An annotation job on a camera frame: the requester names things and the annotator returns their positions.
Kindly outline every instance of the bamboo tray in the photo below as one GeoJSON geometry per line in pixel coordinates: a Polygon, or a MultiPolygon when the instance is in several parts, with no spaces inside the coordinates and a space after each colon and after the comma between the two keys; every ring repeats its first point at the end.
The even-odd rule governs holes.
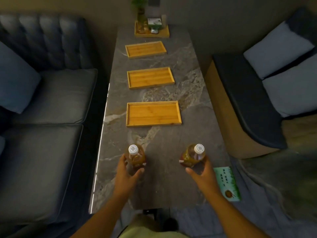
{"type": "Polygon", "coordinates": [[[136,37],[161,37],[161,38],[169,38],[170,37],[170,30],[168,28],[168,25],[166,25],[165,28],[159,30],[158,34],[153,34],[150,32],[150,30],[147,30],[147,32],[144,34],[140,34],[137,32],[137,28],[138,28],[138,22],[135,21],[134,36],[136,36],[136,37]]]}
{"type": "Polygon", "coordinates": [[[127,103],[127,127],[181,123],[178,101],[127,103]]]}
{"type": "Polygon", "coordinates": [[[164,55],[167,53],[161,41],[126,45],[125,49],[129,58],[164,55]]]}
{"type": "Polygon", "coordinates": [[[128,71],[129,89],[148,88],[175,84],[171,69],[152,68],[128,71]]]}

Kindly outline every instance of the wooden sofa base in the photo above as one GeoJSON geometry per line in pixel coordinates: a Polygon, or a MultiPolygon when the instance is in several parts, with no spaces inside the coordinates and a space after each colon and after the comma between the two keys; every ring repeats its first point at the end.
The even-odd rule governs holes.
{"type": "Polygon", "coordinates": [[[213,61],[205,76],[205,83],[224,144],[231,156],[247,159],[278,150],[257,143],[243,131],[213,61]]]}

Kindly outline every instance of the bottle cap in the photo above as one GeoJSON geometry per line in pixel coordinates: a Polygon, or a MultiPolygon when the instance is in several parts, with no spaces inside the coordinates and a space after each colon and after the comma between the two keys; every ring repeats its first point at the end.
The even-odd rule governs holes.
{"type": "Polygon", "coordinates": [[[196,146],[194,147],[194,151],[195,153],[201,155],[205,151],[205,148],[202,144],[196,144],[196,146]]]}
{"type": "Polygon", "coordinates": [[[136,155],[138,151],[139,148],[135,144],[129,146],[129,154],[136,155]]]}

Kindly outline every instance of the gray marble tabletop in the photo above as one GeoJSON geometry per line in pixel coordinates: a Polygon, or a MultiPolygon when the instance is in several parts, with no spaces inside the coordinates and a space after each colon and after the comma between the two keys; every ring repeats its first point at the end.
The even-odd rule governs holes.
{"type": "Polygon", "coordinates": [[[205,146],[214,167],[229,166],[219,126],[185,28],[170,26],[170,38],[136,38],[133,25],[118,29],[108,98],[89,212],[96,213],[112,195],[118,160],[132,143],[141,144],[146,168],[129,204],[134,209],[188,207],[204,202],[191,177],[179,164],[189,144],[205,146]],[[128,59],[125,45],[161,40],[166,55],[128,59]],[[175,85],[129,90],[127,71],[170,67],[175,85]],[[128,102],[178,100],[182,125],[127,128],[128,102]]]}

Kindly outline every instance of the throw pillow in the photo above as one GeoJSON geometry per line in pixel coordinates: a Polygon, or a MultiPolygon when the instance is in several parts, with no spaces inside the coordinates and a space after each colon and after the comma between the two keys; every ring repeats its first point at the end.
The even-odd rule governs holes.
{"type": "Polygon", "coordinates": [[[0,42],[0,106],[21,114],[40,80],[34,68],[0,42]]]}
{"type": "Polygon", "coordinates": [[[263,80],[263,85],[282,117],[317,109],[317,55],[263,80]]]}
{"type": "Polygon", "coordinates": [[[2,154],[2,151],[4,150],[5,145],[5,139],[4,137],[0,136],[0,155],[2,154]]]}
{"type": "Polygon", "coordinates": [[[309,40],[292,32],[286,22],[282,22],[262,41],[244,52],[244,57],[259,78],[264,79],[313,48],[309,40]]]}

